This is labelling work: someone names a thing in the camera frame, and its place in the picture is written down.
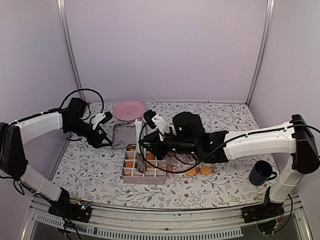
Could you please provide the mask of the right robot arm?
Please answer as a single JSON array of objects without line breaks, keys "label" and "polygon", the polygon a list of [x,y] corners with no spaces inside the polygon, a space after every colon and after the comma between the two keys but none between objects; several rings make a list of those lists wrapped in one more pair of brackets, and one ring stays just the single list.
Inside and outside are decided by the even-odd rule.
[{"label": "right robot arm", "polygon": [[262,218],[269,218],[278,210],[301,179],[320,167],[320,157],[313,133],[303,117],[294,114],[291,121],[277,126],[249,131],[206,132],[198,114],[181,112],[172,119],[170,127],[165,119],[148,110],[143,120],[135,122],[137,150],[148,150],[158,159],[167,153],[194,155],[200,162],[227,163],[247,156],[287,153],[289,158],[279,179],[265,194],[259,206]]}]

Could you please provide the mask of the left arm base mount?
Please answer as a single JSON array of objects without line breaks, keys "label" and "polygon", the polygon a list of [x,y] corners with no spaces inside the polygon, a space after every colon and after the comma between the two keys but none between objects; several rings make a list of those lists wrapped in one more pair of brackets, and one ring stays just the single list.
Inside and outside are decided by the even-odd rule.
[{"label": "left arm base mount", "polygon": [[88,223],[91,218],[92,208],[90,206],[83,209],[76,203],[60,203],[52,200],[48,202],[50,204],[48,213],[51,215],[82,223]]}]

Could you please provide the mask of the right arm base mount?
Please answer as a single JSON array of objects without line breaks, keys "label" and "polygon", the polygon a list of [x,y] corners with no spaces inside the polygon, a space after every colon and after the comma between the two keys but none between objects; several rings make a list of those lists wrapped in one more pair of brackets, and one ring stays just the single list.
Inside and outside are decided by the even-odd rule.
[{"label": "right arm base mount", "polygon": [[276,217],[282,218],[284,213],[283,207],[265,207],[262,205],[247,206],[241,209],[241,215],[246,224],[272,219],[272,221],[257,224],[259,232],[265,235],[276,232],[280,224]]}]

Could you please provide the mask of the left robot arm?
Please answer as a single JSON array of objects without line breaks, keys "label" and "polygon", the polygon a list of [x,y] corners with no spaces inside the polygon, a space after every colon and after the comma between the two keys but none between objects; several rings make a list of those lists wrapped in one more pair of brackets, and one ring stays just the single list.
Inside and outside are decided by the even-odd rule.
[{"label": "left robot arm", "polygon": [[102,125],[112,119],[101,110],[90,120],[84,117],[87,103],[73,97],[68,106],[13,122],[0,124],[0,170],[3,179],[12,179],[28,191],[40,195],[63,216],[74,213],[69,192],[48,179],[49,171],[62,147],[62,136],[70,133],[83,138],[95,149],[112,145]]}]

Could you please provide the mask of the metal tongs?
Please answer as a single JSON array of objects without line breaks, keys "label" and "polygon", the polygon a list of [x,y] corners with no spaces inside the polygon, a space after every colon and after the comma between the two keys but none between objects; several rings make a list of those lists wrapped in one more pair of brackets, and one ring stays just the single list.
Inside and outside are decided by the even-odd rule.
[{"label": "metal tongs", "polygon": [[136,169],[138,172],[144,174],[147,170],[147,165],[143,159],[143,154],[141,153],[140,146],[140,136],[142,133],[143,121],[136,119],[135,122],[135,132],[136,132]]}]

